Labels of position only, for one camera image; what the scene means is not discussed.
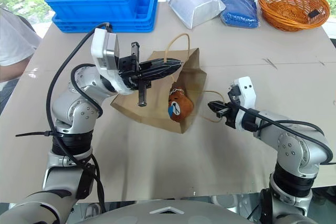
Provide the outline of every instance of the brown paper bag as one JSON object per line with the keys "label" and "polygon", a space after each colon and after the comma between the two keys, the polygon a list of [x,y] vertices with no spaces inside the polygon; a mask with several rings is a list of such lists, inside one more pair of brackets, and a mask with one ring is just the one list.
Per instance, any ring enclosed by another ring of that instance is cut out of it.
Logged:
{"label": "brown paper bag", "polygon": [[[165,51],[154,51],[148,60],[164,58]],[[167,58],[178,59],[184,63],[177,72],[163,79],[152,81],[152,87],[147,89],[147,106],[139,107],[138,92],[131,95],[117,95],[111,106],[124,115],[139,123],[162,128],[167,131],[184,133],[196,117],[196,104],[206,78],[206,73],[200,69],[199,49],[168,51]],[[181,123],[170,119],[168,114],[168,97],[171,87],[183,87],[185,95],[193,102],[193,112]]]}

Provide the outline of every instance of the white shirt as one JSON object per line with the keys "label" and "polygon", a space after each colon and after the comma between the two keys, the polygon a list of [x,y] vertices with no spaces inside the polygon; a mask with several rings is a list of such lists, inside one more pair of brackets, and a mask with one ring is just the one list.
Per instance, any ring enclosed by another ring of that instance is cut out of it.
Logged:
{"label": "white shirt", "polygon": [[[16,15],[0,8],[0,66],[10,66],[31,56],[41,38]],[[0,83],[0,90],[6,82]]]}

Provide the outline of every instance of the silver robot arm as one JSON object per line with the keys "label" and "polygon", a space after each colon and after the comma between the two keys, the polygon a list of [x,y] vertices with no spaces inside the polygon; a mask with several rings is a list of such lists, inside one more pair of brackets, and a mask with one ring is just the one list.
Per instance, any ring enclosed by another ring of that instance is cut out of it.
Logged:
{"label": "silver robot arm", "polygon": [[[48,154],[43,190],[2,214],[1,224],[66,223],[73,205],[92,191],[92,174],[97,163],[92,155],[91,140],[96,119],[102,115],[103,100],[117,93],[127,95],[138,90],[138,105],[146,106],[145,94],[151,81],[174,73],[182,65],[176,59],[139,63],[137,42],[131,44],[130,56],[119,59],[117,35],[99,28],[94,32],[91,54],[96,65],[75,67],[68,88],[52,106],[57,133],[44,133],[52,135],[53,147]],[[85,170],[63,152],[59,141]]]}
{"label": "silver robot arm", "polygon": [[[303,127],[300,125],[302,122],[272,112],[255,110],[256,94],[249,77],[235,80],[228,95],[231,100],[229,103],[210,102],[210,109],[219,118],[226,117],[226,125],[240,131],[253,132],[254,137],[278,152],[269,188],[260,194],[260,222],[277,223],[281,219],[279,217],[287,215],[293,215],[291,218],[307,216],[312,198],[311,187],[319,165],[332,159],[323,132],[315,125],[305,123],[310,127]],[[285,128],[279,128],[261,118],[283,122]]]}

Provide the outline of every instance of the stacked blue trays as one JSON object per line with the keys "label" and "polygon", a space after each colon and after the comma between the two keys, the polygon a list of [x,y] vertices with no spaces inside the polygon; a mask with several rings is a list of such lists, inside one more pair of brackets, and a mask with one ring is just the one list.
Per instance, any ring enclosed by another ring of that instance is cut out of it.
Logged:
{"label": "stacked blue trays", "polygon": [[53,22],[65,33],[86,33],[110,22],[114,32],[150,32],[158,0],[45,0],[56,12]]}

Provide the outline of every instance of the brown teddy bear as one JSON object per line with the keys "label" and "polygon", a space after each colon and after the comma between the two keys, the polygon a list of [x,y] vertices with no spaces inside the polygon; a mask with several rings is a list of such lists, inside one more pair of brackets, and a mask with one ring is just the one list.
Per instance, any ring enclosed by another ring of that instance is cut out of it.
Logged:
{"label": "brown teddy bear", "polygon": [[193,102],[184,95],[184,90],[181,87],[174,88],[170,91],[168,113],[172,120],[180,123],[191,114],[193,109]]}

